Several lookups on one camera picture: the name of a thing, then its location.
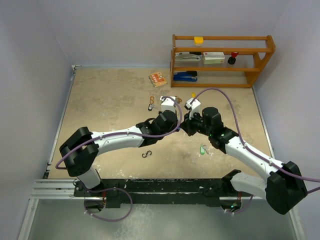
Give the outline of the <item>silver key with black tag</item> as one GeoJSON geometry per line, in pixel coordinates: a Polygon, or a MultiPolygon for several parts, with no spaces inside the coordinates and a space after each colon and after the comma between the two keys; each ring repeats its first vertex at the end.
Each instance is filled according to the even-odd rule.
{"type": "Polygon", "coordinates": [[[157,106],[155,106],[153,103],[150,103],[149,105],[148,105],[148,111],[152,111],[153,109],[157,109],[158,107],[157,106]]]}

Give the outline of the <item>silver key with green tag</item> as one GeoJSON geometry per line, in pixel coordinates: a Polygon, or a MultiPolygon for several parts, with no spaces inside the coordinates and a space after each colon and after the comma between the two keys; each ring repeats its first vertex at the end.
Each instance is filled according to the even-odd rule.
{"type": "Polygon", "coordinates": [[[201,155],[209,154],[208,148],[205,144],[200,145],[200,154],[201,155]]]}

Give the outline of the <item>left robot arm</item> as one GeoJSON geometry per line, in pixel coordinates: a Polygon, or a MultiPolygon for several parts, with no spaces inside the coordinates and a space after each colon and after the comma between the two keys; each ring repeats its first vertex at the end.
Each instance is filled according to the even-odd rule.
{"type": "Polygon", "coordinates": [[[97,156],[124,148],[153,145],[173,131],[177,124],[177,114],[165,110],[156,118],[149,118],[123,130],[94,132],[85,126],[69,137],[60,146],[59,152],[69,176],[78,178],[91,196],[98,196],[103,191],[103,184],[92,167],[97,156]]]}

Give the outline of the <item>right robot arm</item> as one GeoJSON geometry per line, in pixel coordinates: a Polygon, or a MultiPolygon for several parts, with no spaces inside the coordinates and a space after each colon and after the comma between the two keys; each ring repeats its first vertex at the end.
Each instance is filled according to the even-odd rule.
{"type": "Polygon", "coordinates": [[[198,107],[188,106],[186,109],[188,112],[180,127],[189,136],[196,133],[207,136],[215,149],[241,161],[258,175],[232,171],[222,183],[226,195],[233,196],[237,192],[255,195],[265,199],[281,215],[287,214],[308,195],[295,163],[283,163],[250,146],[238,133],[224,126],[217,108],[206,107],[200,111],[198,107]]]}

